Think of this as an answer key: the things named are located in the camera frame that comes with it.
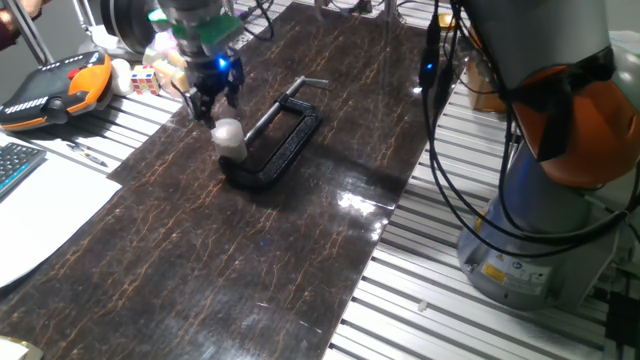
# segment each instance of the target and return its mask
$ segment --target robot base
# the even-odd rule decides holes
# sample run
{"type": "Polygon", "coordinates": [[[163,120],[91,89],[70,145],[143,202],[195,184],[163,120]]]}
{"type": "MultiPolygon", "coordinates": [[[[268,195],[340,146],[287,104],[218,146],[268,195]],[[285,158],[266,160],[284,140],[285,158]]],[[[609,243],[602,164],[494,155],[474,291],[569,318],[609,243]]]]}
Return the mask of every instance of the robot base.
{"type": "MultiPolygon", "coordinates": [[[[505,200],[518,225],[531,233],[578,231],[599,220],[591,205],[573,189],[553,183],[523,146],[505,179],[505,200]]],[[[494,199],[486,217],[519,233],[504,219],[500,201],[494,199]]],[[[509,252],[534,254],[558,247],[524,242],[506,236],[478,220],[482,238],[509,252]]],[[[484,295],[514,309],[535,310],[549,306],[578,307],[613,258],[616,247],[629,241],[620,225],[599,239],[563,254],[540,259],[515,258],[496,252],[468,231],[458,239],[462,271],[484,295]]]]}

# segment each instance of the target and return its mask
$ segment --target white paper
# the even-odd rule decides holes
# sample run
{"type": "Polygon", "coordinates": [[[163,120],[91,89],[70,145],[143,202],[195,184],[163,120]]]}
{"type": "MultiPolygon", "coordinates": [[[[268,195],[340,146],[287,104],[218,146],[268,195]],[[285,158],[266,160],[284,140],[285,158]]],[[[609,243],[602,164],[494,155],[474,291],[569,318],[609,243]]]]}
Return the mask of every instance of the white paper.
{"type": "Polygon", "coordinates": [[[0,339],[0,359],[2,360],[21,360],[28,351],[29,349],[20,344],[0,339]]]}
{"type": "MultiPolygon", "coordinates": [[[[0,133],[0,145],[8,142],[21,143],[0,133]]],[[[46,158],[0,202],[0,287],[53,254],[120,188],[69,160],[46,158]]]]}
{"type": "Polygon", "coordinates": [[[621,46],[636,55],[640,55],[640,34],[637,32],[609,31],[609,39],[613,45],[621,46]]]}

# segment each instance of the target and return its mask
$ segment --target black cable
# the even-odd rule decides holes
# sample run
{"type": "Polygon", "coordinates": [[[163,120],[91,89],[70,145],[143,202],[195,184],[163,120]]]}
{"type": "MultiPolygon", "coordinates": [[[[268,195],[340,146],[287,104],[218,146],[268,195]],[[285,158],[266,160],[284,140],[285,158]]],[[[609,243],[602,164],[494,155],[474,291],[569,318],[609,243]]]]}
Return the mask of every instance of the black cable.
{"type": "Polygon", "coordinates": [[[180,96],[182,96],[182,99],[184,100],[184,106],[187,108],[189,117],[194,119],[196,117],[196,111],[193,108],[193,104],[191,103],[191,101],[189,101],[189,97],[187,96],[187,94],[185,94],[184,91],[182,91],[182,89],[180,89],[178,85],[173,82],[173,80],[171,80],[171,87],[174,88],[180,94],[180,96]]]}
{"type": "Polygon", "coordinates": [[[265,42],[272,41],[275,35],[275,31],[273,29],[273,23],[271,23],[271,18],[269,17],[269,13],[267,13],[267,10],[264,8],[264,6],[262,6],[262,3],[260,2],[260,0],[256,0],[256,6],[258,7],[258,9],[260,9],[260,12],[264,16],[265,20],[267,20],[267,27],[269,28],[269,36],[266,38],[263,38],[258,34],[254,33],[253,31],[249,30],[246,26],[244,27],[244,31],[251,34],[256,40],[265,41],[265,42]]]}
{"type": "Polygon", "coordinates": [[[439,3],[436,0],[436,8],[431,16],[431,22],[427,27],[425,36],[425,48],[420,57],[420,72],[418,74],[418,84],[422,89],[431,89],[436,83],[438,67],[440,63],[440,37],[442,29],[438,21],[439,3]]]}
{"type": "MultiPolygon", "coordinates": [[[[447,43],[447,38],[449,37],[449,32],[450,31],[451,31],[451,27],[447,28],[447,32],[444,34],[444,40],[443,40],[444,44],[447,43]]],[[[452,60],[449,60],[449,55],[447,55],[447,51],[444,49],[444,47],[443,47],[442,53],[444,54],[444,57],[445,57],[445,59],[447,59],[447,61],[452,61],[452,60]]],[[[478,91],[478,90],[472,89],[471,86],[469,86],[469,84],[466,81],[462,80],[462,75],[458,74],[458,72],[455,69],[453,69],[453,75],[456,77],[456,80],[458,80],[462,85],[464,85],[464,87],[467,88],[467,90],[471,91],[472,93],[475,93],[475,94],[478,94],[478,95],[491,95],[491,94],[496,94],[497,93],[496,91],[493,91],[493,90],[491,90],[491,91],[478,91]]]]}
{"type": "MultiPolygon", "coordinates": [[[[269,3],[267,5],[267,8],[265,9],[267,12],[271,9],[271,7],[273,6],[273,3],[275,2],[274,0],[264,0],[262,1],[262,6],[264,6],[264,4],[269,3]]],[[[243,22],[246,22],[248,20],[250,20],[251,16],[253,15],[253,13],[256,12],[256,10],[259,10],[258,6],[254,5],[254,6],[250,6],[246,11],[243,11],[240,15],[238,15],[238,19],[242,20],[243,22]]]]}
{"type": "Polygon", "coordinates": [[[633,190],[631,190],[631,198],[629,198],[629,203],[634,204],[634,206],[638,205],[638,187],[640,186],[640,162],[636,163],[636,177],[633,182],[633,190]]]}
{"type": "Polygon", "coordinates": [[[602,190],[607,184],[602,184],[602,185],[598,185],[594,188],[583,188],[583,191],[598,191],[598,190],[602,190]]]}
{"type": "MultiPolygon", "coordinates": [[[[460,9],[458,8],[458,4],[454,2],[454,4],[452,4],[452,9],[454,10],[454,14],[460,14],[460,9]]],[[[485,221],[489,226],[493,227],[494,229],[496,229],[497,231],[503,233],[504,235],[516,238],[518,240],[522,240],[522,241],[527,241],[527,242],[531,242],[531,243],[538,243],[538,244],[547,244],[547,245],[554,245],[554,246],[561,246],[561,245],[573,245],[575,244],[584,244],[590,240],[593,240],[597,234],[601,234],[604,233],[608,230],[610,230],[613,226],[619,224],[624,217],[626,216],[625,214],[629,212],[629,210],[632,210],[631,206],[628,206],[628,208],[625,211],[620,211],[618,213],[615,214],[615,216],[612,216],[608,219],[604,219],[601,222],[598,222],[594,225],[592,225],[591,227],[587,228],[587,229],[583,229],[581,231],[576,231],[573,233],[568,233],[568,234],[516,234],[513,233],[511,231],[508,231],[504,228],[502,228],[501,226],[493,223],[491,220],[487,219],[483,214],[481,214],[480,212],[478,212],[473,205],[471,205],[466,198],[460,194],[460,192],[457,190],[457,188],[455,187],[455,185],[453,185],[453,183],[451,182],[451,180],[449,179],[449,177],[446,175],[446,171],[444,170],[442,164],[439,161],[439,158],[437,157],[437,154],[435,154],[434,156],[434,161],[435,164],[438,166],[438,170],[440,170],[440,172],[442,173],[443,178],[445,179],[445,181],[447,182],[447,184],[449,185],[449,187],[451,188],[451,190],[454,192],[454,194],[456,195],[456,197],[459,198],[459,200],[478,218],[480,218],[481,220],[485,221]],[[589,240],[585,240],[585,237],[587,237],[588,235],[591,235],[589,240]]]]}
{"type": "MultiPolygon", "coordinates": [[[[451,46],[451,55],[453,55],[453,52],[455,51],[455,38],[452,42],[452,46],[451,46]]],[[[448,84],[443,84],[443,83],[439,83],[438,84],[441,87],[441,91],[446,89],[448,87],[448,84]]],[[[440,195],[442,196],[443,200],[445,201],[445,203],[447,204],[447,206],[449,207],[449,209],[451,210],[451,212],[453,213],[453,215],[455,216],[455,218],[458,220],[458,222],[460,222],[460,224],[470,233],[472,234],[475,238],[478,239],[478,241],[480,241],[481,243],[483,243],[485,246],[487,246],[488,248],[497,251],[499,253],[508,255],[508,256],[513,256],[513,257],[518,257],[518,258],[522,258],[522,257],[526,257],[526,258],[541,258],[541,257],[548,257],[548,256],[553,256],[553,255],[558,255],[561,254],[563,252],[566,251],[570,251],[572,249],[577,248],[580,245],[572,245],[563,249],[559,249],[559,250],[553,250],[553,251],[549,251],[549,252],[544,252],[544,253],[538,253],[538,254],[523,254],[523,253],[515,253],[515,252],[511,252],[508,250],[504,250],[501,249],[495,245],[493,245],[491,242],[485,240],[480,234],[478,234],[473,228],[471,228],[471,226],[469,226],[469,224],[467,224],[467,222],[462,218],[462,216],[460,216],[460,214],[458,213],[458,210],[453,206],[453,204],[451,203],[451,200],[449,200],[449,196],[446,194],[446,192],[444,191],[444,188],[442,186],[442,184],[440,183],[440,179],[438,177],[438,174],[436,172],[436,159],[437,159],[437,154],[436,154],[436,148],[435,148],[435,137],[436,137],[436,124],[433,124],[433,126],[431,125],[431,118],[429,115],[429,105],[428,105],[428,92],[430,89],[428,88],[423,88],[422,89],[422,110],[423,110],[423,115],[425,118],[425,126],[427,128],[427,139],[429,141],[429,160],[430,160],[430,167],[431,167],[431,174],[433,176],[433,180],[436,184],[436,187],[438,188],[438,191],[440,192],[440,195]]],[[[442,173],[443,177],[446,176],[446,174],[444,173],[444,171],[441,169],[440,172],[442,173]]]]}
{"type": "Polygon", "coordinates": [[[462,14],[460,12],[460,9],[461,9],[461,5],[458,4],[458,2],[456,0],[452,0],[451,1],[451,12],[453,13],[453,18],[456,20],[456,24],[462,24],[462,27],[464,28],[464,30],[467,31],[467,33],[466,33],[467,38],[471,38],[471,41],[475,45],[476,49],[478,51],[480,51],[480,53],[485,55],[485,57],[487,57],[486,54],[483,51],[483,49],[485,49],[485,47],[483,47],[482,44],[479,44],[476,41],[476,39],[472,36],[471,30],[469,29],[469,27],[467,26],[467,23],[462,18],[462,14]]]}
{"type": "Polygon", "coordinates": [[[336,4],[336,3],[335,3],[335,1],[333,1],[333,0],[331,0],[331,4],[332,4],[333,6],[335,6],[335,7],[336,7],[336,9],[338,9],[338,11],[339,11],[341,14],[343,14],[343,15],[344,15],[344,14],[348,14],[348,13],[349,13],[349,10],[351,10],[351,9],[352,9],[352,8],[343,8],[343,7],[340,7],[340,6],[338,6],[338,4],[336,4]]]}
{"type": "Polygon", "coordinates": [[[403,2],[401,2],[401,3],[399,3],[399,4],[397,4],[397,5],[396,5],[396,8],[399,8],[399,7],[401,7],[401,6],[405,6],[405,5],[407,5],[407,4],[424,4],[424,5],[427,5],[427,4],[423,3],[422,1],[416,1],[416,0],[405,0],[405,1],[403,1],[403,2]]]}
{"type": "Polygon", "coordinates": [[[631,232],[633,233],[633,236],[636,238],[636,241],[638,242],[638,244],[640,244],[640,233],[638,233],[638,229],[636,229],[635,226],[631,225],[631,223],[627,223],[627,226],[629,227],[629,230],[631,230],[631,232]]]}
{"type": "MultiPolygon", "coordinates": [[[[454,6],[452,6],[452,8],[455,8],[454,12],[459,14],[459,9],[456,8],[457,4],[454,4],[454,6]]],[[[452,75],[451,75],[451,69],[452,69],[452,62],[451,59],[453,58],[453,54],[455,51],[455,38],[454,41],[452,42],[452,48],[451,48],[451,54],[449,56],[450,61],[448,62],[447,68],[446,70],[449,72],[448,76],[451,78],[450,80],[452,80],[452,75]]],[[[443,97],[444,99],[446,99],[446,96],[442,95],[443,93],[446,93],[448,95],[448,84],[450,83],[450,81],[446,84],[446,85],[440,85],[442,86],[442,91],[440,92],[440,97],[443,97]]],[[[436,182],[436,185],[438,186],[438,189],[441,193],[441,195],[443,196],[443,199],[445,199],[445,202],[447,202],[447,205],[450,207],[450,209],[452,210],[452,212],[454,213],[454,215],[456,215],[456,218],[461,222],[461,224],[468,230],[470,231],[474,237],[478,238],[478,240],[480,240],[481,242],[485,243],[485,245],[487,245],[488,247],[496,250],[496,251],[501,251],[507,255],[512,255],[512,256],[519,256],[519,257],[545,257],[545,256],[553,256],[553,255],[557,255],[566,251],[570,251],[572,249],[575,249],[579,246],[584,245],[585,243],[588,243],[590,241],[593,241],[595,239],[597,239],[596,236],[592,236],[591,238],[587,239],[586,241],[583,239],[583,237],[585,236],[585,234],[587,232],[591,232],[593,231],[594,233],[597,231],[599,232],[603,232],[603,230],[608,230],[609,227],[611,227],[611,225],[614,225],[615,223],[617,223],[617,220],[622,220],[624,219],[624,217],[626,217],[625,212],[618,212],[615,214],[615,216],[613,216],[611,218],[612,221],[605,223],[605,222],[601,222],[601,223],[597,223],[595,225],[593,225],[592,227],[588,228],[587,230],[582,230],[582,231],[578,231],[578,232],[574,232],[571,234],[563,234],[561,236],[558,235],[538,235],[535,234],[533,236],[533,238],[530,237],[523,237],[521,235],[518,234],[514,234],[511,232],[508,232],[507,230],[493,224],[489,219],[487,219],[484,215],[480,214],[471,204],[468,203],[468,201],[466,201],[466,199],[464,198],[464,196],[462,196],[462,194],[459,193],[459,191],[457,190],[457,188],[455,187],[455,185],[453,185],[453,183],[451,182],[451,180],[448,178],[448,176],[446,175],[446,171],[444,170],[444,168],[442,167],[442,164],[439,161],[439,158],[437,157],[437,152],[435,150],[435,124],[434,124],[434,130],[431,130],[431,121],[430,121],[430,116],[429,116],[429,111],[428,111],[428,104],[426,103],[426,94],[428,93],[430,87],[423,87],[423,110],[424,110],[424,116],[425,116],[425,120],[427,123],[427,129],[428,129],[428,135],[430,138],[430,142],[431,142],[431,146],[430,146],[430,160],[431,160],[431,168],[432,168],[432,172],[434,175],[434,181],[436,182]],[[477,234],[473,229],[471,229],[468,224],[466,224],[463,219],[459,216],[459,214],[457,213],[457,210],[452,206],[451,202],[448,199],[448,196],[446,195],[446,193],[444,192],[444,189],[442,188],[442,185],[440,184],[439,178],[436,174],[436,166],[438,170],[442,173],[443,178],[445,179],[445,181],[447,181],[447,184],[449,185],[450,189],[454,192],[454,194],[456,195],[456,197],[458,197],[460,199],[461,202],[463,202],[465,204],[465,206],[467,206],[467,208],[469,208],[469,210],[471,210],[478,218],[480,218],[481,220],[483,220],[484,222],[486,222],[487,224],[492,224],[496,230],[501,231],[503,233],[505,233],[505,235],[513,237],[513,238],[517,238],[517,239],[521,239],[523,241],[528,241],[528,242],[532,242],[532,243],[542,243],[542,244],[547,244],[550,246],[562,246],[564,245],[563,243],[560,243],[559,240],[564,240],[565,242],[567,242],[568,240],[577,240],[574,243],[568,243],[566,245],[569,245],[566,248],[563,249],[559,249],[559,250],[555,250],[555,251],[550,251],[550,252],[546,252],[546,253],[541,253],[541,254],[516,254],[516,253],[509,253],[507,251],[503,251],[502,249],[499,249],[497,247],[495,247],[493,244],[490,244],[489,242],[487,242],[486,240],[482,239],[482,237],[477,234]]],[[[436,109],[437,111],[436,116],[438,115],[439,111],[444,108],[444,103],[445,101],[442,101],[442,99],[440,101],[436,101],[436,109]]]]}
{"type": "Polygon", "coordinates": [[[347,9],[347,14],[348,15],[369,14],[369,13],[371,13],[371,11],[373,11],[373,5],[371,4],[371,1],[358,0],[358,2],[354,6],[352,6],[349,9],[347,9]]]}
{"type": "Polygon", "coordinates": [[[504,198],[504,182],[507,177],[507,167],[509,166],[509,144],[511,143],[511,127],[513,126],[513,117],[511,113],[511,108],[507,109],[507,130],[505,131],[505,139],[504,139],[504,152],[502,153],[502,164],[500,165],[500,178],[498,180],[498,199],[500,201],[500,207],[502,208],[502,215],[507,219],[507,222],[515,229],[524,232],[524,229],[516,223],[516,221],[511,216],[507,208],[507,201],[504,198]]]}

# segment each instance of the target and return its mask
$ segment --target keyboard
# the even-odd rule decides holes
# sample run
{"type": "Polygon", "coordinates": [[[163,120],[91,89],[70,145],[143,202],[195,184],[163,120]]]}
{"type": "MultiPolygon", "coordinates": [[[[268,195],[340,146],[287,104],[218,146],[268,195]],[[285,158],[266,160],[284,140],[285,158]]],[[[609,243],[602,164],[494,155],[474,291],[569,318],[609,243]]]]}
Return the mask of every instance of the keyboard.
{"type": "Polygon", "coordinates": [[[0,199],[44,161],[46,151],[9,143],[0,148],[0,199]]]}

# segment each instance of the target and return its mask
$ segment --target small cube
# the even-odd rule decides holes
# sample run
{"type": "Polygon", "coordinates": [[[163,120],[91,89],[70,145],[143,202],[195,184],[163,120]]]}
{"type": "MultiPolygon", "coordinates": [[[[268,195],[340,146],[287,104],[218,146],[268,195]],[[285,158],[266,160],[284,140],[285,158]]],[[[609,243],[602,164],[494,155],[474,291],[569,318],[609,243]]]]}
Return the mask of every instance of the small cube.
{"type": "Polygon", "coordinates": [[[156,72],[151,65],[136,66],[131,75],[131,82],[136,94],[151,93],[152,95],[158,95],[160,93],[156,72]]]}

